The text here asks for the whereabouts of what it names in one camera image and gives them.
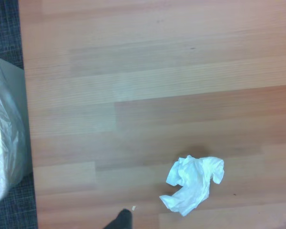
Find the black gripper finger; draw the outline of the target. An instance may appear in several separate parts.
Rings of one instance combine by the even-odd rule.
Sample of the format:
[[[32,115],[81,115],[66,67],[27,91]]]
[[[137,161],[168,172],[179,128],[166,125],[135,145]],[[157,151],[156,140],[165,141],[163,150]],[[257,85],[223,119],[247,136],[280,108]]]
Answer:
[[[132,229],[133,215],[130,210],[123,209],[119,212],[117,217],[112,220],[104,229]]]

